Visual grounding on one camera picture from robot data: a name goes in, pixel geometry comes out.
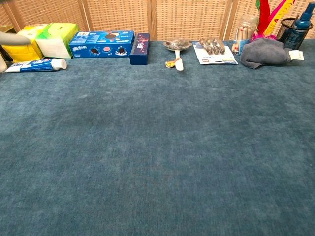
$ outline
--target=blue bottle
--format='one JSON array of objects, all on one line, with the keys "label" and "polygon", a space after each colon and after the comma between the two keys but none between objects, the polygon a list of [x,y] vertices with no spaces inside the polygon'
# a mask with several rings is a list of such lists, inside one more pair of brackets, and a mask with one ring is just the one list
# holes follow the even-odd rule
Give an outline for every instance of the blue bottle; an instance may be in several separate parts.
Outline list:
[{"label": "blue bottle", "polygon": [[295,27],[299,29],[292,29],[289,37],[284,42],[285,48],[291,48],[297,50],[299,45],[302,43],[304,37],[307,33],[307,28],[311,25],[311,17],[315,7],[315,1],[312,1],[307,6],[306,10],[303,12],[300,19],[297,19],[295,22]]}]

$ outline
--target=wicker screen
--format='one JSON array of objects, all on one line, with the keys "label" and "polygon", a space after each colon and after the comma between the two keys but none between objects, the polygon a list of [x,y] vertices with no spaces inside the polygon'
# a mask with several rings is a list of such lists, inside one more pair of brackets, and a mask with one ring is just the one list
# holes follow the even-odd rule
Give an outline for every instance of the wicker screen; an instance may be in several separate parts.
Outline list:
[{"label": "wicker screen", "polygon": [[201,37],[220,36],[227,0],[155,1],[157,40],[172,37],[199,40]]},{"label": "wicker screen", "polygon": [[76,23],[80,30],[88,30],[77,0],[15,0],[14,4],[24,25]]},{"label": "wicker screen", "polygon": [[148,32],[146,0],[86,0],[92,30]]},{"label": "wicker screen", "polygon": [[[281,0],[269,0],[270,12],[273,11],[279,5],[280,2],[281,2]],[[296,17],[297,14],[299,14],[301,16],[302,12],[305,11],[309,2],[311,2],[311,0],[295,1],[290,12],[287,13],[283,17],[283,19],[289,18],[289,17]],[[239,20],[240,20],[242,15],[256,15],[256,16],[258,16],[258,10],[255,6],[255,3],[256,3],[255,0],[239,0],[238,1],[237,9],[236,9],[232,29],[231,29],[231,34],[229,37],[230,40],[234,40],[236,30],[238,27],[238,23],[239,23]],[[281,20],[282,19],[280,19],[276,24],[276,27],[273,31],[274,35],[277,35],[277,32],[281,26]],[[311,21],[313,24],[315,24],[315,16],[312,17]],[[306,38],[315,38],[315,28],[313,28],[309,31]]]},{"label": "wicker screen", "polygon": [[7,13],[4,10],[4,7],[0,5],[0,25],[10,25],[11,22]]}]

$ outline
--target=red feather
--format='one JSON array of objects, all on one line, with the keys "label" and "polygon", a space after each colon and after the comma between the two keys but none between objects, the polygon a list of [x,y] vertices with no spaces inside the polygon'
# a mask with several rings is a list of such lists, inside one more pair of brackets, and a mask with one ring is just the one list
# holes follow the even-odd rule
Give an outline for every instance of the red feather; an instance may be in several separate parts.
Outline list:
[{"label": "red feather", "polygon": [[267,28],[269,24],[269,14],[270,14],[270,8],[268,0],[260,0],[260,6],[259,6],[259,23],[257,26],[257,33],[263,34],[265,29]]}]

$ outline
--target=blue cookie box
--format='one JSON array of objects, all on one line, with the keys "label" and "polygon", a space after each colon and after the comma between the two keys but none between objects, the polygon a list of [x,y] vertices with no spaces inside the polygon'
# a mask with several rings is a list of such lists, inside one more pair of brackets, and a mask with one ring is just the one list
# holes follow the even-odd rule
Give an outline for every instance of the blue cookie box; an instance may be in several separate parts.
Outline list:
[{"label": "blue cookie box", "polygon": [[129,57],[133,31],[77,32],[69,43],[74,58]]},{"label": "blue cookie box", "polygon": [[134,38],[133,47],[130,53],[131,65],[148,64],[148,54],[150,46],[150,34],[138,33]]}]

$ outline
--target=blue toothpaste tube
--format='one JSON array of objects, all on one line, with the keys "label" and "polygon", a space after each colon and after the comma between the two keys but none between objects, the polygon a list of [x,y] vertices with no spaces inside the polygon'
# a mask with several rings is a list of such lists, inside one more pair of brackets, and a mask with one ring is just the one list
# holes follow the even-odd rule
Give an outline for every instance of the blue toothpaste tube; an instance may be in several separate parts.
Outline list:
[{"label": "blue toothpaste tube", "polygon": [[64,59],[43,59],[13,63],[5,73],[10,72],[32,72],[32,71],[54,71],[65,70],[67,62]]}]

